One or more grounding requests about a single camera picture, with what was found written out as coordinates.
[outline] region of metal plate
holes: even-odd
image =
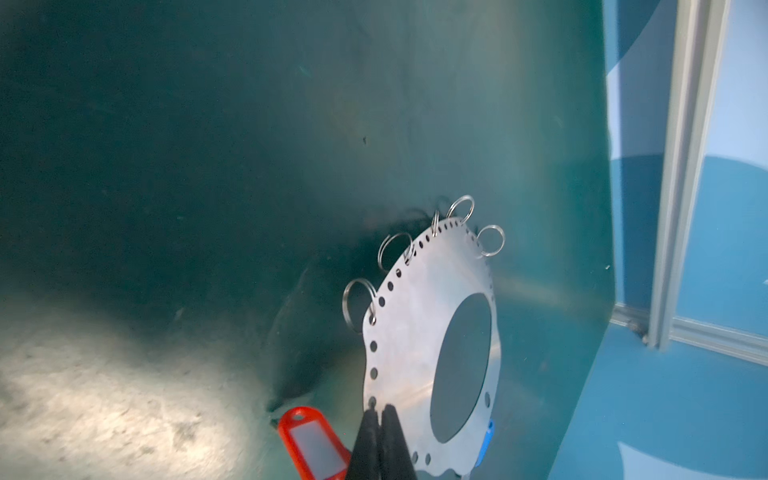
[[[362,323],[366,343],[363,408],[374,402],[378,411],[387,404],[397,408],[408,447],[416,453],[417,470],[441,475],[452,468],[464,475],[480,453],[502,360],[491,270],[477,236],[456,217],[440,221],[434,236],[432,227],[427,228],[414,244],[413,258],[406,263],[400,255],[379,288],[374,300],[376,321],[371,324],[368,309]],[[485,380],[464,426],[441,443],[430,422],[435,371],[451,318],[474,293],[484,294],[491,309]]]

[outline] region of red key tag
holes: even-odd
[[[277,424],[302,480],[343,480],[351,454],[319,410],[296,407]]]

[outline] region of blue wall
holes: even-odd
[[[768,335],[768,2],[727,28],[677,315]]]
[[[605,0],[616,301],[650,308],[675,0]]]

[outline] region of perforated metal plate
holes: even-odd
[[[374,299],[376,321],[366,311],[364,409],[392,404],[402,424],[417,470],[459,475],[477,461],[496,395],[502,348],[488,259],[478,238],[460,219],[450,217],[414,239],[415,252],[401,255]],[[464,426],[446,443],[435,438],[430,403],[440,350],[454,312],[474,293],[485,295],[491,310],[491,342],[485,380]]]

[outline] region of circular hole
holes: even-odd
[[[440,347],[429,404],[438,442],[450,441],[478,405],[490,349],[491,304],[484,293],[473,293],[453,313]]]

